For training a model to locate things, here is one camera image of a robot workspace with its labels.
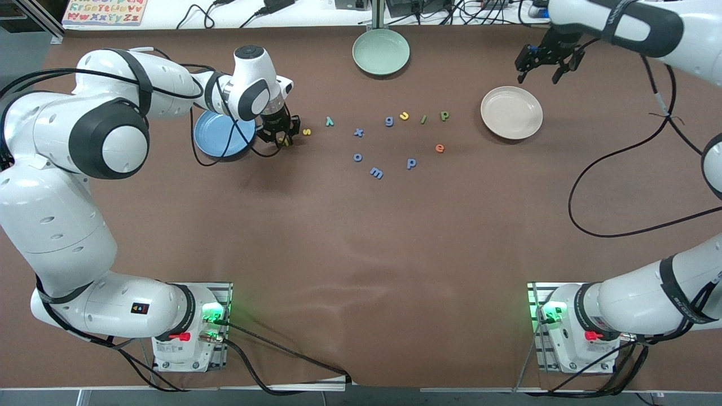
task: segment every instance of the black label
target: black label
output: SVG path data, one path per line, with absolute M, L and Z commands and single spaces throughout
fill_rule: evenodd
M 131 307 L 131 313 L 148 314 L 149 307 L 150 305 L 148 303 L 133 303 L 133 306 Z

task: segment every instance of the red button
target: red button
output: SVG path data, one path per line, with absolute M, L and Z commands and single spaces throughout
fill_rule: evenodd
M 586 338 L 589 341 L 594 341 L 598 338 L 602 338 L 604 335 L 599 334 L 597 332 L 584 332 L 584 338 Z
M 180 333 L 180 334 L 171 334 L 168 337 L 177 338 L 180 341 L 191 341 L 191 333 L 189 333 L 189 332 L 184 332 L 184 333 Z

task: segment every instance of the white table surface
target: white table surface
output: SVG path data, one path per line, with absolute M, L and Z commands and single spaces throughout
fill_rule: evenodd
M 198 4 L 203 9 L 207 9 L 212 0 L 147 0 L 143 21 L 137 27 L 101 27 L 94 25 L 65 25 L 67 30 L 94 30 L 94 31 L 110 31 L 110 30 L 174 30 L 175 26 L 180 22 L 188 11 L 191 4 Z M 233 3 L 225 4 L 213 8 L 211 17 L 215 20 L 215 28 L 238 28 L 245 22 L 254 12 L 264 6 L 263 0 L 236 0 Z M 547 19 L 529 18 L 529 8 L 531 0 L 522 3 L 521 17 L 525 23 L 529 24 L 547 24 Z M 517 18 L 518 2 L 509 4 L 504 10 L 504 20 L 518 23 Z M 479 11 L 479 3 L 467 4 L 466 11 L 475 14 Z M 464 22 L 459 18 L 461 10 L 454 11 L 453 23 L 460 25 Z M 485 17 L 491 14 L 490 18 L 501 19 L 502 14 L 498 10 L 483 11 L 478 17 Z M 422 19 L 423 25 L 437 25 L 447 15 L 447 12 L 441 11 L 433 16 Z M 338 25 L 358 25 L 371 19 L 371 10 L 340 10 L 334 6 L 334 0 L 296 0 L 295 4 L 283 10 L 253 19 L 246 28 L 260 27 L 317 27 L 317 26 L 338 26 Z M 181 29 L 202 29 L 203 14 L 195 9 L 189 14 L 188 19 L 183 23 Z M 391 18 L 386 10 L 385 23 L 396 20 Z M 394 23 L 394 25 L 415 25 L 416 18 L 411 16 L 405 20 Z M 479 20 L 474 20 L 470 25 L 480 24 Z

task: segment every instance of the white robotic arm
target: white robotic arm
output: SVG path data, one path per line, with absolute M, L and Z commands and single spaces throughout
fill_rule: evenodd
M 112 272 L 118 247 L 88 178 L 134 175 L 148 155 L 145 118 L 179 117 L 194 103 L 246 121 L 261 116 L 261 132 L 297 133 L 284 104 L 293 83 L 276 75 L 268 53 L 245 46 L 235 61 L 233 75 L 192 74 L 146 53 L 99 50 L 78 63 L 97 74 L 78 73 L 73 95 L 10 97 L 0 138 L 14 164 L 0 172 L 0 225 L 38 277 L 35 317 L 84 333 L 154 337 L 155 355 L 175 371 L 207 368 L 212 344 L 199 340 L 218 333 L 205 321 L 223 308 L 207 288 Z
M 722 86 L 719 1 L 550 0 L 549 18 L 552 27 L 541 45 L 525 46 L 516 60 L 520 83 L 543 64 L 560 65 L 554 83 L 576 70 L 584 55 L 577 42 L 586 33 Z M 722 134 L 705 148 L 702 169 L 707 184 L 722 199 Z M 540 313 L 549 323 L 560 370 L 576 373 L 589 366 L 619 347 L 622 332 L 658 342 L 691 329 L 721 328 L 721 247 L 722 234 L 604 282 L 556 289 Z M 612 372 L 605 363 L 614 357 L 588 372 Z

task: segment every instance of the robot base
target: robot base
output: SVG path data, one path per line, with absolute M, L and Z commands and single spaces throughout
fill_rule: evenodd
M 153 339 L 153 369 L 160 372 L 206 372 L 226 365 L 227 349 L 217 342 L 199 340 L 202 333 L 215 333 L 227 338 L 228 327 L 203 322 L 203 305 L 223 307 L 223 319 L 228 320 L 233 294 L 231 282 L 177 282 L 186 285 L 196 298 L 196 315 L 186 330 L 191 334 L 189 341 L 174 338 L 160 342 Z
M 529 283 L 529 305 L 532 314 L 555 323 L 543 324 L 536 337 L 536 346 L 543 358 L 545 371 L 577 373 L 605 353 L 619 347 L 619 338 L 612 341 L 587 340 L 585 330 L 574 311 L 574 297 L 580 285 L 575 283 Z M 606 357 L 584 373 L 611 373 L 617 353 Z

